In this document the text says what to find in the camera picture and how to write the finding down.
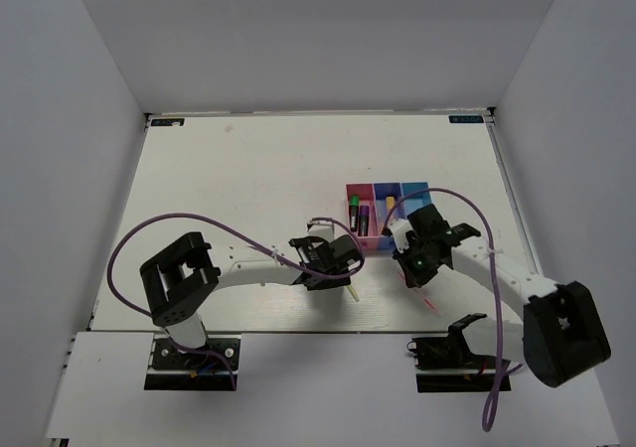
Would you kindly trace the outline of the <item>yellow thin pen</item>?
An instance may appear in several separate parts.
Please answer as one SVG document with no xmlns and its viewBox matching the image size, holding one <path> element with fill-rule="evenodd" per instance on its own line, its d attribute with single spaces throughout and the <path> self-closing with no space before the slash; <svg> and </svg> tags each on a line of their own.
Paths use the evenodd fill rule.
<svg viewBox="0 0 636 447">
<path fill-rule="evenodd" d="M 350 293 L 350 295 L 352 296 L 352 298 L 354 299 L 355 302 L 359 302 L 360 298 L 359 295 L 357 293 L 357 291 L 354 289 L 354 287 L 352 285 L 348 285 L 347 286 L 347 290 Z"/>
</svg>

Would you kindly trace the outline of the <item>purple cap black marker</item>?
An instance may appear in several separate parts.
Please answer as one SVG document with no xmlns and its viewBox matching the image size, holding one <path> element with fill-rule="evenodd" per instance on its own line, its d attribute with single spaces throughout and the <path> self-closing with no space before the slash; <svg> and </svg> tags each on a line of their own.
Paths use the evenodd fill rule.
<svg viewBox="0 0 636 447">
<path fill-rule="evenodd" d="M 358 236 L 366 237 L 369 234 L 370 207 L 368 205 L 359 206 L 358 214 Z"/>
</svg>

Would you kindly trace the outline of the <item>green cap black marker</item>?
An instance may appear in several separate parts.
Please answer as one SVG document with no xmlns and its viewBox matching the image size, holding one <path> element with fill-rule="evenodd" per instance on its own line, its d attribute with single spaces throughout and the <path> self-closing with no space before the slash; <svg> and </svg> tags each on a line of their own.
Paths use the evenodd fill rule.
<svg viewBox="0 0 636 447">
<path fill-rule="evenodd" d="M 349 199 L 349 229 L 351 232 L 358 231 L 360 198 L 358 195 L 352 195 Z"/>
</svg>

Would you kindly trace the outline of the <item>orange cap clear highlighter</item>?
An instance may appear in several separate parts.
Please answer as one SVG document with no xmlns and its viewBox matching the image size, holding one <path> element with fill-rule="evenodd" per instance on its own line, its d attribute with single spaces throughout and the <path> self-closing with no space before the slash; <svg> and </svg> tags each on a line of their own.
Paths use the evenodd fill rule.
<svg viewBox="0 0 636 447">
<path fill-rule="evenodd" d="M 396 198 L 394 196 L 387 196 L 385 199 L 386 209 L 387 209 L 387 217 L 390 221 L 395 214 L 395 206 L 396 206 Z"/>
</svg>

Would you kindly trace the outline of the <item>pink thin pen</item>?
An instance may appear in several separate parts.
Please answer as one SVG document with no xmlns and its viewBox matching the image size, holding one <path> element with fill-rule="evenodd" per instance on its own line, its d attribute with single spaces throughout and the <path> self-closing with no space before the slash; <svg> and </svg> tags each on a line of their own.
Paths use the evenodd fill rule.
<svg viewBox="0 0 636 447">
<path fill-rule="evenodd" d="M 426 308 L 429 311 L 431 311 L 436 316 L 439 316 L 439 311 L 437 310 L 437 308 L 434 306 L 434 304 L 430 301 L 428 296 L 424 293 L 424 291 L 421 288 L 411 287 L 410 291 L 414 293 L 421 300 L 421 302 L 426 306 Z"/>
</svg>

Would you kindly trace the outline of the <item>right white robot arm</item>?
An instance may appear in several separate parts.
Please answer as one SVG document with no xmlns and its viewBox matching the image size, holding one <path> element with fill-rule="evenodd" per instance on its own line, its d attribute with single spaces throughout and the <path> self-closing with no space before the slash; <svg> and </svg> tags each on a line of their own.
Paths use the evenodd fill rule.
<svg viewBox="0 0 636 447">
<path fill-rule="evenodd" d="M 498 296 L 519 322 L 497 322 L 471 313 L 451 323 L 439 341 L 421 338 L 416 353 L 426 370 L 515 362 L 549 387 L 558 387 L 604 363 L 611 348 L 589 289 L 534 274 L 496 252 L 468 223 L 450 225 L 433 205 L 384 228 L 396 246 L 393 258 L 405 284 L 420 288 L 440 267 L 454 270 Z"/>
</svg>

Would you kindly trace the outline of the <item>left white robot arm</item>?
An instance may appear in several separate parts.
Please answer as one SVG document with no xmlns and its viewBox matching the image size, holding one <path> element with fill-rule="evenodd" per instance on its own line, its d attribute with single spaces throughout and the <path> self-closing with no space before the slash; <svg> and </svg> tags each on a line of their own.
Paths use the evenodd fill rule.
<svg viewBox="0 0 636 447">
<path fill-rule="evenodd" d="M 153 324 L 172 337 L 187 366 L 210 354 L 199 307 L 217 290 L 245 285 L 299 285 L 309 291 L 347 286 L 363 253 L 348 235 L 331 241 L 306 235 L 265 254 L 250 246 L 213 250 L 199 232 L 188 232 L 149 258 L 140 275 Z"/>
</svg>

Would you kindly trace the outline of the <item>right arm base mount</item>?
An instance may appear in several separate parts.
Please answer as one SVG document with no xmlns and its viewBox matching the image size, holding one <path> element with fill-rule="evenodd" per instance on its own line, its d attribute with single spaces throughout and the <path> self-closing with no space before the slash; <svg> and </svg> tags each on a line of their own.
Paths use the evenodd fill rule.
<svg viewBox="0 0 636 447">
<path fill-rule="evenodd" d="M 452 323 L 445 335 L 411 338 L 419 393 L 471 393 L 491 390 L 496 373 L 497 323 L 482 313 Z"/>
</svg>

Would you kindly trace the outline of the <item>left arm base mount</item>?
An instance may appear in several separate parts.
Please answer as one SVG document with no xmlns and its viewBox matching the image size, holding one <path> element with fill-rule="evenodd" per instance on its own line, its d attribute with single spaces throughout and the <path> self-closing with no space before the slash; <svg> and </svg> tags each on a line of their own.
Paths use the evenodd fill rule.
<svg viewBox="0 0 636 447">
<path fill-rule="evenodd" d="M 147 391 L 234 391 L 239 378 L 240 337 L 209 337 L 205 354 L 179 351 L 166 337 L 151 344 Z"/>
</svg>

